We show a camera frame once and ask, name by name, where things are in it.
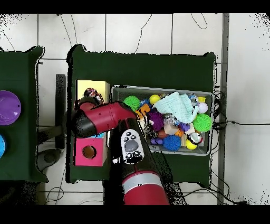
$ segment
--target orange toy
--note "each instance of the orange toy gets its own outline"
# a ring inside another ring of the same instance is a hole
[[[175,135],[178,136],[178,137],[182,137],[182,135],[183,135],[184,133],[185,133],[185,132],[183,132],[183,131],[180,129],[179,131],[177,131],[177,132],[175,133]]]
[[[148,104],[143,104],[140,109],[135,111],[135,113],[139,116],[140,119],[142,119],[149,111],[150,107],[148,106]]]

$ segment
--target yellow block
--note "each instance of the yellow block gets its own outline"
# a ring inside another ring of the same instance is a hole
[[[81,99],[87,88],[94,88],[102,96],[104,103],[109,102],[110,85],[105,81],[78,80],[77,98]]]
[[[198,97],[199,102],[205,102],[205,97]]]

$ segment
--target dark green tablecloth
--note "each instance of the dark green tablecloth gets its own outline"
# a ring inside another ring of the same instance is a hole
[[[130,85],[166,89],[213,92],[215,55],[149,55],[91,53],[75,45],[68,53],[68,80],[72,81],[72,102],[75,80],[103,80],[111,85]],[[209,184],[209,155],[165,155],[173,180]],[[71,162],[70,180],[102,180],[109,175],[108,161],[103,167],[78,167]]]
[[[0,126],[0,134],[7,141],[7,150],[0,158],[0,180],[46,182],[47,178],[36,168],[37,97],[36,63],[42,47],[27,52],[0,51],[0,90],[16,94],[22,111],[18,120]]]

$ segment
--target blue spiky ball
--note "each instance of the blue spiky ball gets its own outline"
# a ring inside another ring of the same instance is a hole
[[[163,139],[163,146],[169,151],[178,151],[181,147],[181,138],[176,135],[169,135]]]

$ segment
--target white ball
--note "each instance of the white ball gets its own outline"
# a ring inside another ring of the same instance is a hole
[[[199,104],[199,114],[204,114],[208,110],[208,106],[205,102]]]

